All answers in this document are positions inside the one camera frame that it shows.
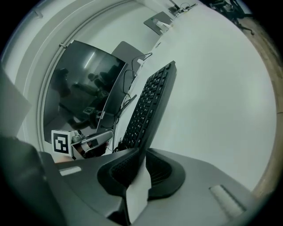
white desk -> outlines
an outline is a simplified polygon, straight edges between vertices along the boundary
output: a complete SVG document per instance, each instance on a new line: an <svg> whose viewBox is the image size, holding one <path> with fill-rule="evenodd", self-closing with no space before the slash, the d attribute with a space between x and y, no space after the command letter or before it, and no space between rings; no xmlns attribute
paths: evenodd
<svg viewBox="0 0 283 226"><path fill-rule="evenodd" d="M176 62L176 81L151 147L209 162L252 190L275 138L275 98L265 65L245 35L206 6L173 24L130 90L139 97L149 76ZM115 147L137 101L119 120Z"/></svg>

robotic arm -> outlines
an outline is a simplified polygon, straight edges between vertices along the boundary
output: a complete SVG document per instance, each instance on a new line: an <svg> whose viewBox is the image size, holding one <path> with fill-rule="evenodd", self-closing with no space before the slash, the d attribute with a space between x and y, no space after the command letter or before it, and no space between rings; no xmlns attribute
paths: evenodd
<svg viewBox="0 0 283 226"><path fill-rule="evenodd" d="M100 156L97 148L113 137L113 132L105 131L84 136L81 131L52 130L52 149L56 154L74 160Z"/></svg>

keyboard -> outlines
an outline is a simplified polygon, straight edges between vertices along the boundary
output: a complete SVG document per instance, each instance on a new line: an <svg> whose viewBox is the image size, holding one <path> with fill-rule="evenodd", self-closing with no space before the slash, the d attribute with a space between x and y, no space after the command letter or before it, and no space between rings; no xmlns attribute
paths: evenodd
<svg viewBox="0 0 283 226"><path fill-rule="evenodd" d="M117 151L150 147L168 103L176 71L172 61L147 79Z"/></svg>

monitor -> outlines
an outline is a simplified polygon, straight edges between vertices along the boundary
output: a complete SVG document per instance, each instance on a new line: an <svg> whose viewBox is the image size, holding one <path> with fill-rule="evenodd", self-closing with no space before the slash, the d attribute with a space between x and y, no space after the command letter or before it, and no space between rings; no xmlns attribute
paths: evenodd
<svg viewBox="0 0 283 226"><path fill-rule="evenodd" d="M43 116L44 139L52 130L81 130L84 135L108 130L128 91L127 64L91 45L73 40L52 74Z"/></svg>
<svg viewBox="0 0 283 226"><path fill-rule="evenodd" d="M175 8L176 8L177 10L180 10L180 9L181 9L175 2L173 2L173 0L169 0L169 1L175 6Z"/></svg>

white wall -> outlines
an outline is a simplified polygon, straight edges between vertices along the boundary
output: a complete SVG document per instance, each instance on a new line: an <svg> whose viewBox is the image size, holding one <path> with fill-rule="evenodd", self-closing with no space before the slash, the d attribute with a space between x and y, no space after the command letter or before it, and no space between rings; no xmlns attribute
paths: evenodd
<svg viewBox="0 0 283 226"><path fill-rule="evenodd" d="M50 63L56 60L55 54L63 49L59 47L59 43L70 42L67 38L71 33L97 13L103 15L91 21L94 24L89 25L88 31L83 28L77 35L78 39L85 39L88 44L96 45L106 52L111 53L121 41L127 41L142 52L148 52L159 36L143 24L155 12L136 2L49 0L39 9L43 18L38 18L35 13L30 13L25 18L6 48L1 63L10 80L32 104L18 133L19 139L31 143L37 150L49 152L50 146L41 142L43 130L38 128L43 126L41 104L45 100L44 84L48 84L50 80L46 75L53 70Z"/></svg>
<svg viewBox="0 0 283 226"><path fill-rule="evenodd" d="M86 25L75 40L88 43L108 53L128 42L143 53L149 52L159 36L143 24L156 12L136 2L117 6Z"/></svg>
<svg viewBox="0 0 283 226"><path fill-rule="evenodd" d="M146 7L152 9L156 13L159 12L165 12L167 15L169 15L172 19L174 18L174 15L170 13L168 8L174 6L169 0L135 0L136 2L139 2ZM189 3L190 5L193 4L202 4L199 0L174 0L174 2L180 7L182 3Z"/></svg>

